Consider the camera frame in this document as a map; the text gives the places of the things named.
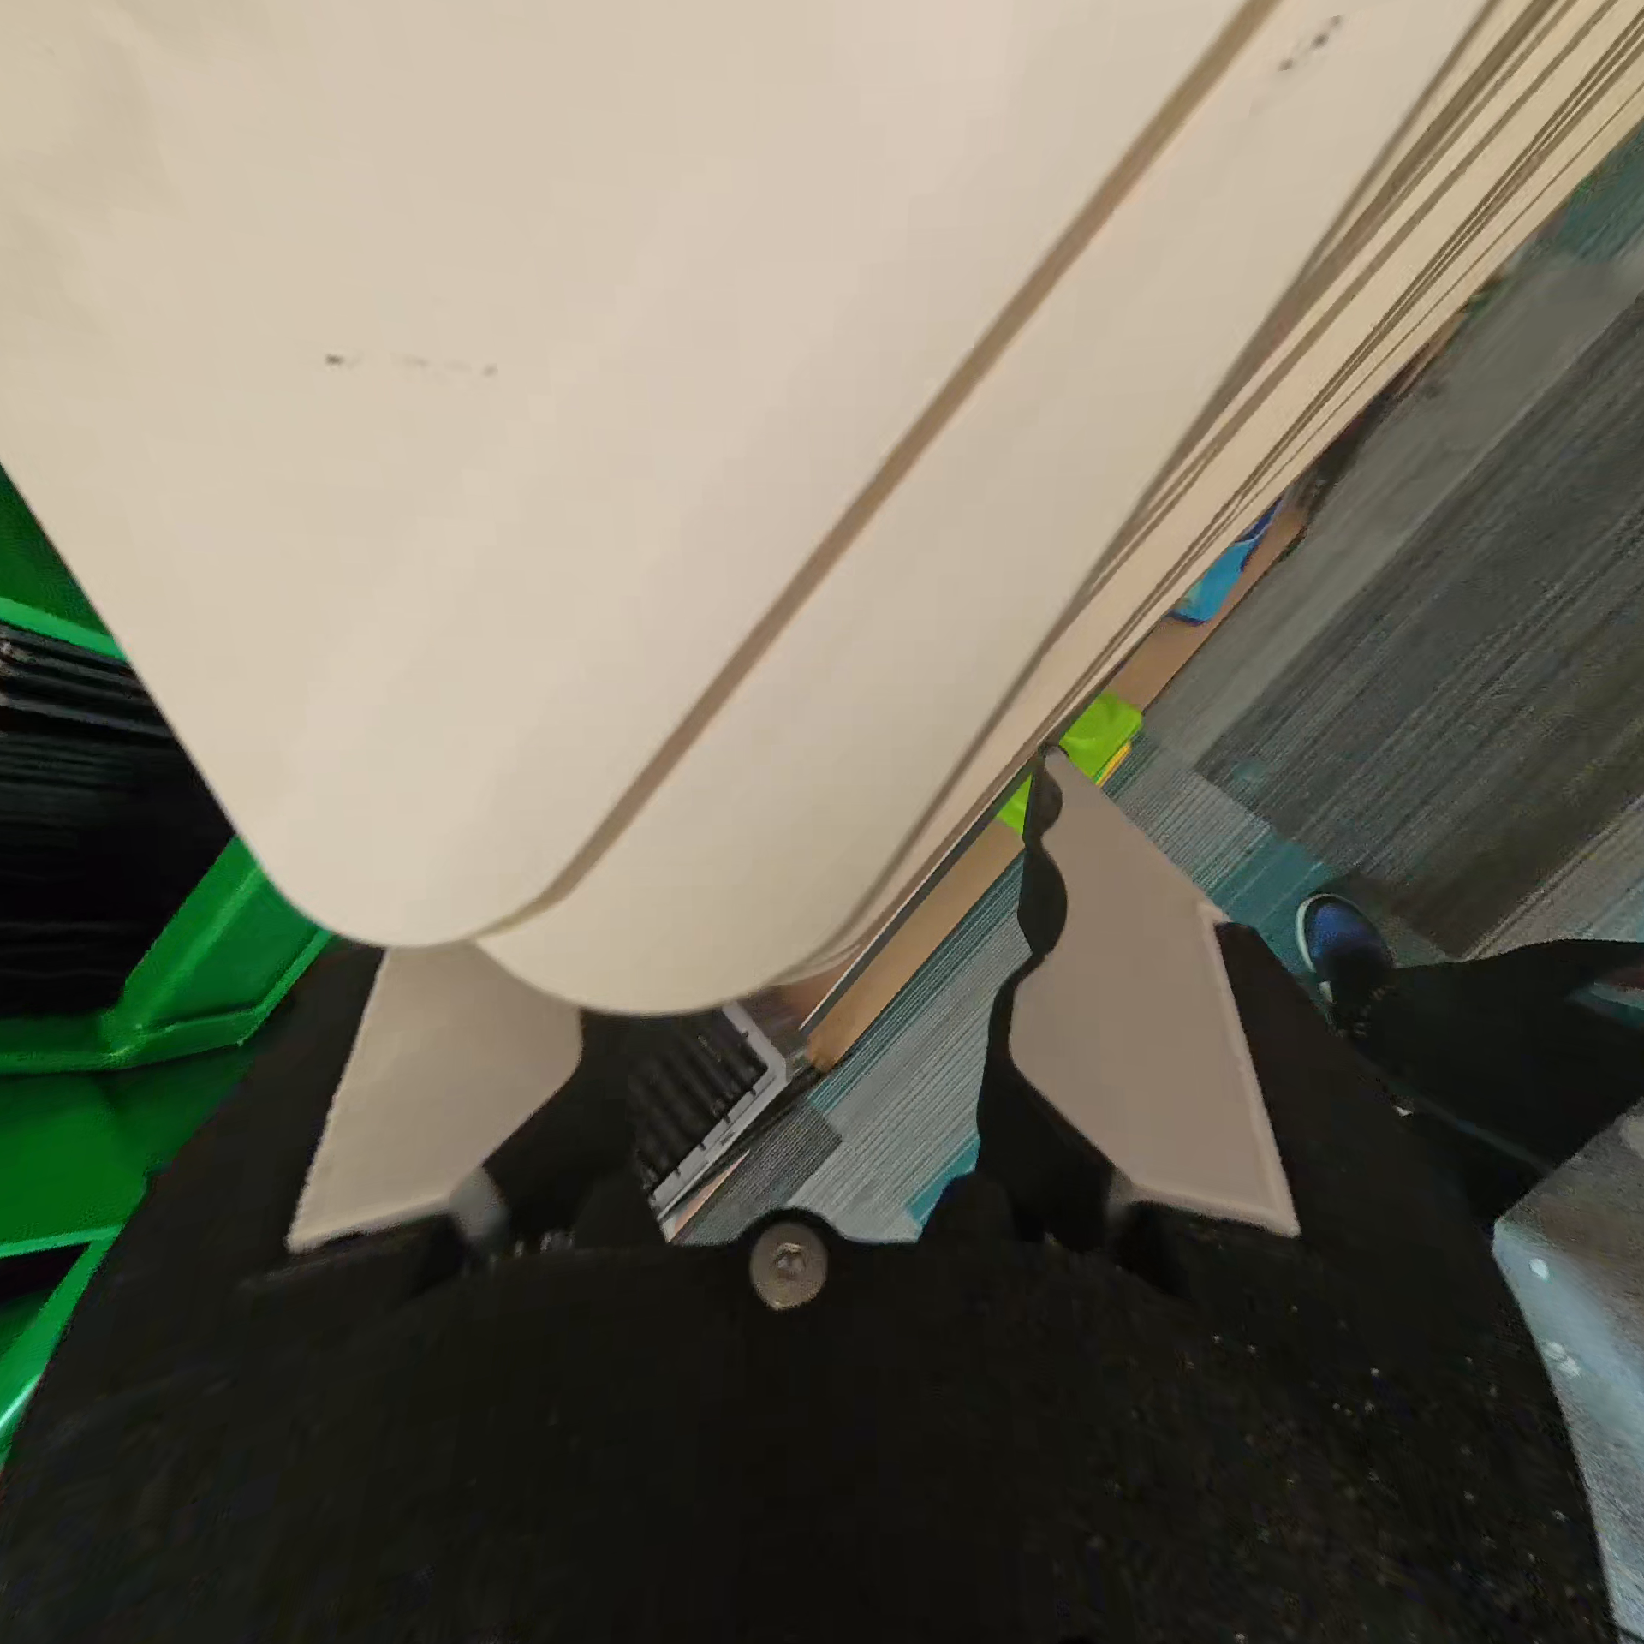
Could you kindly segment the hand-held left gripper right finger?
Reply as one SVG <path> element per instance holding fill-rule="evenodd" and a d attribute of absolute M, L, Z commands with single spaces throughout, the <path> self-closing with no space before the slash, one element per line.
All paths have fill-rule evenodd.
<path fill-rule="evenodd" d="M 1018 923 L 980 1116 L 1045 1137 L 1013 1190 L 1054 1239 L 1148 1209 L 1302 1222 L 1223 957 L 1223 912 L 1063 750 L 1035 760 Z"/>

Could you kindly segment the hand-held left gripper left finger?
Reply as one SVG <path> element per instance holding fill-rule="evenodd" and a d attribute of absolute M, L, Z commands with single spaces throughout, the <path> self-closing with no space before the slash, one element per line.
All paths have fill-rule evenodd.
<path fill-rule="evenodd" d="M 386 953 L 287 1234 L 292 1253 L 448 1217 L 491 1251 L 509 1229 L 487 1161 L 576 1070 L 580 1008 L 477 943 Z"/>

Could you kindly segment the stack of pale wooden boards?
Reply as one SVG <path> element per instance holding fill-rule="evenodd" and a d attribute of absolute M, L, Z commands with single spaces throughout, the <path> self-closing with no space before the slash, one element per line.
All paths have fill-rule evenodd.
<path fill-rule="evenodd" d="M 826 967 L 1600 155 L 1641 3 L 4 3 L 4 471 L 282 894 Z"/>

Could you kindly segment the person's blue shoe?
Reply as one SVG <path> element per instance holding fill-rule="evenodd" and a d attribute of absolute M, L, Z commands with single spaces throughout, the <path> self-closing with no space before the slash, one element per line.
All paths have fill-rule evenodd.
<path fill-rule="evenodd" d="M 1343 894 L 1323 890 L 1302 900 L 1295 938 L 1306 971 L 1338 1027 L 1364 1017 L 1396 976 L 1388 940 Z"/>

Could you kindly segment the wooden shelf unit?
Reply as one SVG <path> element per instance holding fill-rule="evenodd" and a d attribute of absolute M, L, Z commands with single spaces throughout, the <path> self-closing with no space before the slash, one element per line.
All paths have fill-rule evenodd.
<path fill-rule="evenodd" d="M 1311 503 L 1301 496 L 1285 498 L 1217 614 L 1201 625 L 1167 614 L 1122 666 L 1104 679 L 1104 688 L 1116 691 L 1133 707 L 1148 709 L 1210 638 L 1232 621 L 1232 614 L 1265 575 L 1283 561 L 1306 532 L 1309 513 Z M 1023 840 L 1016 832 L 1004 823 L 989 822 L 951 863 L 920 887 L 919 895 L 908 900 L 869 950 L 833 974 L 826 995 L 806 983 L 800 993 L 812 998 L 814 1007 L 799 1025 L 804 1061 L 823 1072 L 838 1065 L 896 993 L 956 931 L 982 895 L 1018 861 L 1021 849 Z"/>

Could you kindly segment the green plastic crate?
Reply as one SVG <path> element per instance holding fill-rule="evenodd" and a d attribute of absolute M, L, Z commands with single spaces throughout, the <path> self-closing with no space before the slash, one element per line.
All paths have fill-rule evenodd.
<path fill-rule="evenodd" d="M 4 625 L 133 667 L 11 476 Z M 2 1013 L 4 1452 L 155 1176 L 230 1092 L 247 1044 L 330 941 L 232 828 L 114 1005 Z"/>

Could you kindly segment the grey slotted tray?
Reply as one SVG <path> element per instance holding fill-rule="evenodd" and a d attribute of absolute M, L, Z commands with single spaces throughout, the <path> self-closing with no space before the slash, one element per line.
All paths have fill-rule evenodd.
<path fill-rule="evenodd" d="M 790 1058 L 739 1005 L 657 1022 L 628 1073 L 633 1157 L 667 1221 L 790 1085 Z"/>

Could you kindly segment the green toy block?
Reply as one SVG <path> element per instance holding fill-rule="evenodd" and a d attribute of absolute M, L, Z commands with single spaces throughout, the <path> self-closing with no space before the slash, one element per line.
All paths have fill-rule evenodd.
<path fill-rule="evenodd" d="M 1143 709 L 1104 691 L 1063 733 L 1059 750 L 1095 786 L 1105 786 L 1129 758 L 1143 729 Z M 1032 770 L 996 811 L 997 822 L 1023 835 L 1032 798 Z"/>

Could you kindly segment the person's leg in black trousers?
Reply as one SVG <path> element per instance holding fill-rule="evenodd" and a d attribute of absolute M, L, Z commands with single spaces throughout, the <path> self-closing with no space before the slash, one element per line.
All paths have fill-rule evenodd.
<path fill-rule="evenodd" d="M 1491 1227 L 1640 1106 L 1641 1019 L 1585 995 L 1641 984 L 1641 959 L 1638 941 L 1587 938 L 1431 965 L 1378 957 L 1330 981 L 1331 1015 Z"/>

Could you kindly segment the stack of black trays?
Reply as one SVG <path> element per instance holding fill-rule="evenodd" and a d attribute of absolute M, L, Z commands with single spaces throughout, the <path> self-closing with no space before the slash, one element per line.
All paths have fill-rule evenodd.
<path fill-rule="evenodd" d="M 112 1007 L 234 837 L 124 661 L 2 626 L 2 1015 Z"/>

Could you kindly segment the blue packet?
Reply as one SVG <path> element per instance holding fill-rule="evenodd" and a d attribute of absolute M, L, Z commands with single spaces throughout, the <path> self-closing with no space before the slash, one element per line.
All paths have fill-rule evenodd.
<path fill-rule="evenodd" d="M 1223 548 L 1218 558 L 1182 594 L 1181 601 L 1172 606 L 1172 620 L 1200 628 L 1215 623 L 1223 614 L 1285 503 L 1287 496 L 1280 495 L 1235 541 Z"/>

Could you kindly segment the grey speckled box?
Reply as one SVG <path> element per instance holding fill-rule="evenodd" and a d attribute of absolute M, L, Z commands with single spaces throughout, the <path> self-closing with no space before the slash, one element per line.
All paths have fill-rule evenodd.
<path fill-rule="evenodd" d="M 1643 1637 L 1643 1109 L 1496 1222 L 1496 1260 L 1556 1387 L 1614 1618 Z"/>

